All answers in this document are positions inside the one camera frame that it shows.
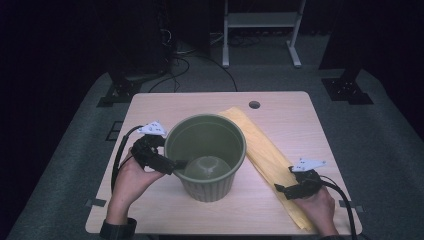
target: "wooden table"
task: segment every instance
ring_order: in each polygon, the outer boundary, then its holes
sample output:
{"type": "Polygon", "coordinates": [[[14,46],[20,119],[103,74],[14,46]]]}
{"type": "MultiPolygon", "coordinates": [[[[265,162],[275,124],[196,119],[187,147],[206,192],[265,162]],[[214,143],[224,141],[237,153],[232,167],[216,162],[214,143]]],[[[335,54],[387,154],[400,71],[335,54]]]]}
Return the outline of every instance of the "wooden table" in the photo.
{"type": "MultiPolygon", "coordinates": [[[[318,173],[333,179],[348,195],[307,93],[220,92],[135,95],[96,198],[109,201],[114,158],[122,136],[132,127],[159,120],[169,132],[174,125],[186,117],[200,113],[219,113],[233,106],[242,109],[293,164],[301,157],[326,160],[327,166],[318,168],[318,173]],[[260,108],[249,107],[251,101],[259,102],[260,108]]],[[[131,134],[124,153],[141,136],[136,132],[131,134]]],[[[329,191],[338,205],[338,200],[342,198],[332,189],[329,191]]],[[[106,210],[107,203],[104,207],[92,207],[86,224],[88,232],[100,232],[106,210]]],[[[360,233],[362,226],[355,210],[353,211],[356,229],[360,233]]],[[[217,202],[203,203],[192,199],[177,177],[166,175],[151,185],[143,196],[133,203],[129,216],[138,221],[136,233],[314,234],[301,230],[294,224],[270,186],[248,158],[237,171],[231,191],[217,202]]],[[[345,208],[337,206],[334,219],[341,234],[350,234],[345,208]]]]}

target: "green plastic pot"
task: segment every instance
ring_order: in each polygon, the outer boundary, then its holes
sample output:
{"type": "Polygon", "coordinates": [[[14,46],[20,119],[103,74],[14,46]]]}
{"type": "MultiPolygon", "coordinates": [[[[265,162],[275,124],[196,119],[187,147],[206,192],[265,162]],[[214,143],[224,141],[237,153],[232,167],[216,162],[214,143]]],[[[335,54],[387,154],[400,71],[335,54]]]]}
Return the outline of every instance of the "green plastic pot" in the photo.
{"type": "Polygon", "coordinates": [[[240,128],[225,117],[195,115],[170,131],[164,155],[174,161],[188,160],[184,169],[173,173],[192,198],[213,202],[230,191],[246,155],[246,140],[240,128]]]}

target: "white motion capture marker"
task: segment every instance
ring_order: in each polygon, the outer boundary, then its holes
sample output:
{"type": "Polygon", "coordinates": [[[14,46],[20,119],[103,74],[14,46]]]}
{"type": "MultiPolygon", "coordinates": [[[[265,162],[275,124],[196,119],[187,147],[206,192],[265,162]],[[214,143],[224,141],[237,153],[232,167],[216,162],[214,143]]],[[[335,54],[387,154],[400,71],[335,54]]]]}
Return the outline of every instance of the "white motion capture marker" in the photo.
{"type": "Polygon", "coordinates": [[[292,171],[293,172],[306,172],[318,167],[322,167],[327,165],[326,161],[320,161],[320,160],[310,160],[310,159],[303,159],[301,158],[299,163],[293,166],[292,171]]]}
{"type": "Polygon", "coordinates": [[[151,135],[166,135],[166,131],[159,123],[159,121],[149,123],[146,126],[139,128],[137,132],[151,135]]]}

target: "black sleeve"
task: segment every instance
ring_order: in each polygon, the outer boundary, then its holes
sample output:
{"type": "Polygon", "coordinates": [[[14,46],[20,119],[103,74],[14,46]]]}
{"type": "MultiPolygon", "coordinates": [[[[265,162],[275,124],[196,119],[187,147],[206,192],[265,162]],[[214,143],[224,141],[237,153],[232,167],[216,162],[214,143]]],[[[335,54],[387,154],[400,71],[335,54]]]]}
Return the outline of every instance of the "black sleeve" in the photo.
{"type": "Polygon", "coordinates": [[[327,236],[320,238],[319,240],[345,240],[342,236],[327,236]]]}
{"type": "Polygon", "coordinates": [[[112,225],[105,220],[100,230],[100,237],[110,240],[131,239],[134,236],[136,226],[137,221],[132,218],[128,218],[127,225],[112,225]]]}

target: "hand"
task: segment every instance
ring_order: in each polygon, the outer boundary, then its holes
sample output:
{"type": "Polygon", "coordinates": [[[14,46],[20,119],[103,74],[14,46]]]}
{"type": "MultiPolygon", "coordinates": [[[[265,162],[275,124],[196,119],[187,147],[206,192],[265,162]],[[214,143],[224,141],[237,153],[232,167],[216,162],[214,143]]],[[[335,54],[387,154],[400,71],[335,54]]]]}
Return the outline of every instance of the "hand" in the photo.
{"type": "Polygon", "coordinates": [[[146,172],[132,157],[131,148],[120,168],[106,215],[106,222],[113,225],[127,224],[128,210],[146,189],[165,174],[146,172]]]}
{"type": "Polygon", "coordinates": [[[308,198],[293,199],[317,228],[321,237],[339,235],[334,226],[334,199],[326,187],[308,198]]]}

